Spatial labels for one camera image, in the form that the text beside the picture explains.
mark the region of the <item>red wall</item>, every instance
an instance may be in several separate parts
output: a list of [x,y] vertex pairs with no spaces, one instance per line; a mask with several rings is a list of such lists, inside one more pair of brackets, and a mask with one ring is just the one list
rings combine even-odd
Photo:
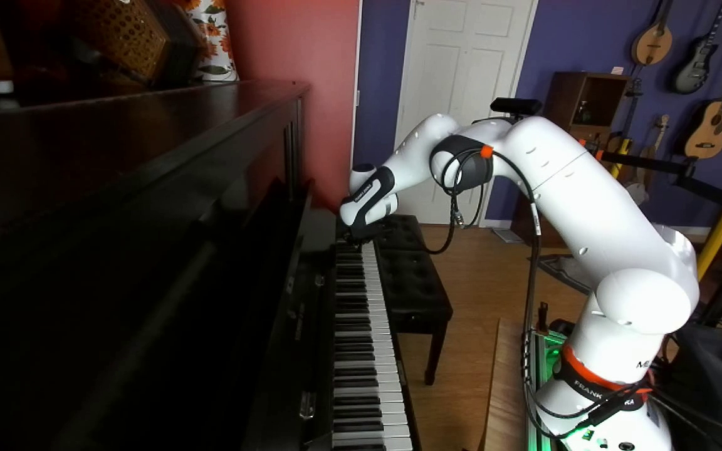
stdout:
[[230,0],[243,80],[306,80],[304,164],[312,202],[339,208],[350,167],[359,0]]

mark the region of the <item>piano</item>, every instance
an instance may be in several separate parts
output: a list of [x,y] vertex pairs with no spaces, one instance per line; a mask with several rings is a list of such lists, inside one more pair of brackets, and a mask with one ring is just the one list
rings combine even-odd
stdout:
[[419,449],[306,83],[0,109],[0,451]]

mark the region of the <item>white door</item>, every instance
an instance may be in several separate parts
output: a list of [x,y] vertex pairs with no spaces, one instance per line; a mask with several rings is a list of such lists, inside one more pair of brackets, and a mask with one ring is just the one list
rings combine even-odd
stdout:
[[[517,91],[520,59],[538,0],[410,0],[405,61],[399,99],[396,143],[426,114],[449,113],[459,124],[490,114],[494,96]],[[404,214],[419,222],[449,222],[452,197],[426,180],[400,193]],[[485,190],[459,194],[470,222]]]

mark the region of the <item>black piano bench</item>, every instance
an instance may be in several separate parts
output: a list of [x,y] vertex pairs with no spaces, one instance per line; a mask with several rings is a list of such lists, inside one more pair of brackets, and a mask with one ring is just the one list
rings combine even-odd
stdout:
[[414,214],[389,214],[374,243],[394,333],[434,336],[423,378],[430,386],[454,307]]

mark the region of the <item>white robotic arm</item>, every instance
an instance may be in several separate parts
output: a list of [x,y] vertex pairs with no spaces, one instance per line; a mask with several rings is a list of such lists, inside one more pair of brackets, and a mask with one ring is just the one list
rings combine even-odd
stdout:
[[[692,316],[698,284],[692,243],[651,226],[631,194],[569,133],[546,117],[485,117],[459,127],[426,117],[340,205],[350,229],[396,209],[396,193],[434,177],[445,193],[509,177],[563,237],[591,284],[563,342],[561,371],[534,401],[546,433],[578,449],[671,449],[651,402],[628,397],[667,333]],[[591,421],[597,405],[608,413]]]

